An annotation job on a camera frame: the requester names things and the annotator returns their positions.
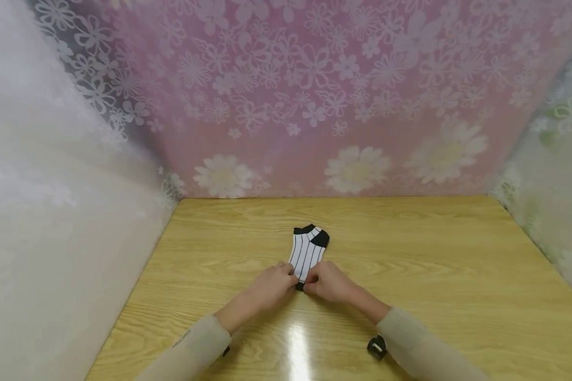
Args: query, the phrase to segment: sock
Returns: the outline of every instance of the sock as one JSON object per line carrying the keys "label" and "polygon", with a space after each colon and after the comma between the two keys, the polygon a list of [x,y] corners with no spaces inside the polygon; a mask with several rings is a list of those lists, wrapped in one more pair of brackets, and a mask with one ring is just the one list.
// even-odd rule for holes
{"label": "sock", "polygon": [[299,278],[297,289],[302,291],[307,272],[322,260],[330,236],[313,224],[295,228],[289,263],[294,266],[294,276]]}

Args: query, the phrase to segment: black sock cuff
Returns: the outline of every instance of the black sock cuff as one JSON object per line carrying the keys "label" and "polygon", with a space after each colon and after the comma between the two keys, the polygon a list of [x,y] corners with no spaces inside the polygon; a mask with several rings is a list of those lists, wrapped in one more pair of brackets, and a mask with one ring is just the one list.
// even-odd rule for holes
{"label": "black sock cuff", "polygon": [[295,228],[294,229],[294,233],[295,234],[307,234],[309,232],[311,232],[316,226],[314,224],[309,224],[307,225],[305,228]]}
{"label": "black sock cuff", "polygon": [[326,248],[328,246],[328,241],[330,240],[330,236],[327,232],[321,230],[318,235],[316,235],[310,242],[316,246],[321,248]]}

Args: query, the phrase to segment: sleeve cuff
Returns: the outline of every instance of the sleeve cuff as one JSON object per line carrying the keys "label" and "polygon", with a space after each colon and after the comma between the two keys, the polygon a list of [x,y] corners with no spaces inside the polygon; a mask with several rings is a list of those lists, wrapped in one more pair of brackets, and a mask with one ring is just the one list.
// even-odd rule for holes
{"label": "sleeve cuff", "polygon": [[214,361],[231,344],[231,335],[213,314],[202,317],[193,324],[185,336],[189,334],[191,342],[195,343],[194,347],[198,350],[198,356],[203,360]]}
{"label": "sleeve cuff", "polygon": [[376,325],[385,340],[405,349],[412,349],[428,333],[426,326],[405,310],[393,306],[390,312]]}

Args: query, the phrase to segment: floral backdrop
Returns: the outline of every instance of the floral backdrop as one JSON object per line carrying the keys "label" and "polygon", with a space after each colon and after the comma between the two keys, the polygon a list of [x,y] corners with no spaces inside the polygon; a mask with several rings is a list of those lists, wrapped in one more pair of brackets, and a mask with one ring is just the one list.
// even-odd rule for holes
{"label": "floral backdrop", "polygon": [[189,197],[483,193],[572,51],[572,0],[34,9],[114,144],[152,135]]}
{"label": "floral backdrop", "polygon": [[492,193],[572,286],[572,60]]}

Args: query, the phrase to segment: wood grain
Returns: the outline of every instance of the wood grain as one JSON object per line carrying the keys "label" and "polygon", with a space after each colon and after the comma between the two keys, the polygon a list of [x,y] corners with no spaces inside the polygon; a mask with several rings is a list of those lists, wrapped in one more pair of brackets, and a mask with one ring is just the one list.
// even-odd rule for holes
{"label": "wood grain", "polygon": [[[572,290],[490,197],[187,199],[88,380],[133,380],[198,318],[290,255],[292,228],[495,380],[572,380]],[[373,327],[297,293],[238,332],[203,380],[407,380],[366,352]]]}

